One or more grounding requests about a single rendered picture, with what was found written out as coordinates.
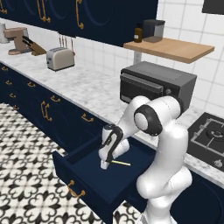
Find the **navy open drawer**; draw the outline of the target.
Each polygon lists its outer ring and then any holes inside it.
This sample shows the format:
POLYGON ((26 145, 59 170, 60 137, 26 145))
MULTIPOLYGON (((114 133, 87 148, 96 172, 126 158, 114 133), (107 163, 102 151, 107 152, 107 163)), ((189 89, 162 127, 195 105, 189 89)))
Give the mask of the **navy open drawer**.
POLYGON ((129 150, 119 159, 127 165, 111 164, 100 167, 97 136, 62 157, 52 154, 57 176, 80 197, 106 224, 112 224, 112 213, 123 201, 138 211, 146 208, 147 200, 137 192, 137 178, 152 163, 155 151, 149 146, 129 139, 129 150))

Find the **black gas hob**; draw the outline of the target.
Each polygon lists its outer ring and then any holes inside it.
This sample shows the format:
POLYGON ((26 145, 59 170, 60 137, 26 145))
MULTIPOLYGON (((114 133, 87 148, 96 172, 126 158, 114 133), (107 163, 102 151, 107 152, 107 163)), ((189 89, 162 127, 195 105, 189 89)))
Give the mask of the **black gas hob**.
POLYGON ((224 119, 204 112, 188 134, 187 153, 224 172, 224 119))

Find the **black microwave oven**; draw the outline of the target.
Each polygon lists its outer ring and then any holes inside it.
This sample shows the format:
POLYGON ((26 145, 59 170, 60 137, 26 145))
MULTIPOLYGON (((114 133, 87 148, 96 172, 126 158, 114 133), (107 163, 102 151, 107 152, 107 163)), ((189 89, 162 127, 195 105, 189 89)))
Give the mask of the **black microwave oven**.
POLYGON ((180 100, 184 113, 189 109, 196 79, 195 74, 141 61, 121 70, 120 99, 130 103, 139 95, 150 100, 171 95, 180 100))

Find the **wooden wall shelf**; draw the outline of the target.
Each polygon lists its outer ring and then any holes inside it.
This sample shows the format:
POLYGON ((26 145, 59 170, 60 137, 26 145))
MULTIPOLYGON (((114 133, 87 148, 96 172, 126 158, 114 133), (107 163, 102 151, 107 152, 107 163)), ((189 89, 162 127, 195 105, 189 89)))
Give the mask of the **wooden wall shelf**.
POLYGON ((123 47, 186 64, 191 64, 214 51, 214 47, 210 45, 196 44, 171 38, 163 38, 156 43, 146 41, 136 43, 132 41, 125 43, 123 47))

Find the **wooden knife block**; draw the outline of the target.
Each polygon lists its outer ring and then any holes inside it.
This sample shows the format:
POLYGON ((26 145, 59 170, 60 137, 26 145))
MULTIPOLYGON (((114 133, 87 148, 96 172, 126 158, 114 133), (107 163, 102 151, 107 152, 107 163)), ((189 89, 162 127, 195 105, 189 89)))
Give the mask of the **wooden knife block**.
POLYGON ((39 56, 42 54, 46 54, 46 50, 38 45, 36 42, 33 42, 28 37, 22 37, 23 42, 31 49, 31 54, 34 56, 39 56))

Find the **hanging kitchen tools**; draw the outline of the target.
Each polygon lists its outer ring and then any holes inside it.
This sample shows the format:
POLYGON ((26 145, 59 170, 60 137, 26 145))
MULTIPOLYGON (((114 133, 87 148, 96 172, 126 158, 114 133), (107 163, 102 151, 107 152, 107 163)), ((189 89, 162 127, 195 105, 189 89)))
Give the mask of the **hanging kitchen tools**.
POLYGON ((65 48, 69 48, 70 50, 73 50, 74 49, 73 38, 59 34, 59 45, 61 47, 65 47, 65 48))

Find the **dark extractor hood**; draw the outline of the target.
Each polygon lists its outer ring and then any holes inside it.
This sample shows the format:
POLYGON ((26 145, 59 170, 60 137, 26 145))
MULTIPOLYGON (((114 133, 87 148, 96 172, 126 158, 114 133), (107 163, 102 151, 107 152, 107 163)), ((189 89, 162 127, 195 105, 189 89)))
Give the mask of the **dark extractor hood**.
POLYGON ((224 0, 204 0, 202 12, 224 15, 224 0))

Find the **brown glass bottle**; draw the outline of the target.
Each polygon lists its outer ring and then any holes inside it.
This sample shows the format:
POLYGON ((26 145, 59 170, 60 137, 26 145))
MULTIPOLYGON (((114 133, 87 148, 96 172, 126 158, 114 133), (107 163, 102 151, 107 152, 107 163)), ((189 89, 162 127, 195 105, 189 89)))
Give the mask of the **brown glass bottle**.
POLYGON ((136 43, 141 43, 143 37, 143 27, 141 24, 137 24, 135 28, 134 41, 136 43))

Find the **dark grey canister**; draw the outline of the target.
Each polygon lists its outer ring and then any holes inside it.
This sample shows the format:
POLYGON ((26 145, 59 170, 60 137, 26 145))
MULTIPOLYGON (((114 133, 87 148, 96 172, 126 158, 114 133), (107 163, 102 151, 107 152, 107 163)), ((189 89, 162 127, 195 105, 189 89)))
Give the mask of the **dark grey canister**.
POLYGON ((156 43, 164 36, 165 21, 148 19, 143 21, 143 41, 156 43))

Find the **navy lower cupboards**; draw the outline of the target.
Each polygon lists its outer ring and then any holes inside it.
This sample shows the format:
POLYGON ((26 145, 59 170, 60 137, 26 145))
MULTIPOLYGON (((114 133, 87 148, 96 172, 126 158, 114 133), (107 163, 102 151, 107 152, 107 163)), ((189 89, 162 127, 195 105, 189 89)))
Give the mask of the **navy lower cupboards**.
POLYGON ((73 151, 99 136, 102 133, 102 127, 106 124, 97 116, 24 76, 3 62, 0 62, 0 102, 9 103, 12 107, 17 105, 19 107, 17 112, 43 131, 66 152, 73 151), (3 71, 2 67, 7 67, 9 71, 3 71), (7 85, 6 81, 12 82, 12 85, 7 85), (28 87, 27 83, 30 81, 35 83, 36 87, 28 87), (10 98, 10 93, 16 95, 16 98, 10 98), (60 98, 61 101, 52 101, 50 99, 52 95, 55 95, 56 99, 60 98), (51 122, 42 116, 40 108, 42 101, 50 104, 47 111, 52 118, 51 122), (94 121, 84 121, 81 118, 84 113, 89 118, 93 117, 94 121))

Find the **brown coffee machine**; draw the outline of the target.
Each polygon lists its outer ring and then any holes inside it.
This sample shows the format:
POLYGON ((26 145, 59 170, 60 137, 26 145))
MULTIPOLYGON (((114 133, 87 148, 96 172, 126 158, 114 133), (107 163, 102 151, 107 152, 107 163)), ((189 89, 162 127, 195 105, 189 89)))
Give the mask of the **brown coffee machine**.
POLYGON ((6 29, 4 36, 8 40, 13 40, 15 48, 8 51, 9 55, 17 55, 21 53, 28 53, 31 49, 23 42, 23 36, 28 36, 28 31, 25 27, 6 29))

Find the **silver toaster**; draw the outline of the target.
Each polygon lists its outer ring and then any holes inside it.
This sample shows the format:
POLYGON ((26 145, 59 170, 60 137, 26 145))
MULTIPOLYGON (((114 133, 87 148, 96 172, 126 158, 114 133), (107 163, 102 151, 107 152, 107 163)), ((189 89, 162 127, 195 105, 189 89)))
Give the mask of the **silver toaster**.
POLYGON ((46 53, 47 67, 59 71, 74 66, 74 52, 65 47, 56 47, 46 53))

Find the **white shelf bracket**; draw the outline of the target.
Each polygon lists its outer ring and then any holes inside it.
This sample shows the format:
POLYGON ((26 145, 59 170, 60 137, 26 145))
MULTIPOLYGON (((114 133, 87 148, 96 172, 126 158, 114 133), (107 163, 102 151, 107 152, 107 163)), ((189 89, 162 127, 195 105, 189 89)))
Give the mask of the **white shelf bracket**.
POLYGON ((142 59, 142 53, 138 51, 134 51, 134 64, 140 62, 142 59))

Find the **navy upper cupboards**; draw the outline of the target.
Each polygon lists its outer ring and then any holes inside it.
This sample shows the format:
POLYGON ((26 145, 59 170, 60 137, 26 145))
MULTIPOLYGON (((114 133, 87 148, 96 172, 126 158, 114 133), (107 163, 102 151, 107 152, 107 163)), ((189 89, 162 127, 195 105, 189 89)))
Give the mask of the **navy upper cupboards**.
POLYGON ((134 39, 135 28, 157 16, 158 0, 83 0, 79 5, 81 30, 76 21, 75 0, 45 0, 51 22, 39 18, 37 0, 0 0, 0 18, 34 25, 70 37, 91 39, 112 46, 134 39))

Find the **yellow straw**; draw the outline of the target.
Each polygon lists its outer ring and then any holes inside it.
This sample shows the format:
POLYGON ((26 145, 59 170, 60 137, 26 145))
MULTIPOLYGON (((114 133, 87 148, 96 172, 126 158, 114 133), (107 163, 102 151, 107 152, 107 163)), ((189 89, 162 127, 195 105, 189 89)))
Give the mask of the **yellow straw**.
POLYGON ((125 162, 121 162, 121 161, 116 161, 116 160, 112 160, 111 163, 113 164, 117 164, 117 165, 126 165, 126 166, 131 166, 130 163, 125 163, 125 162))

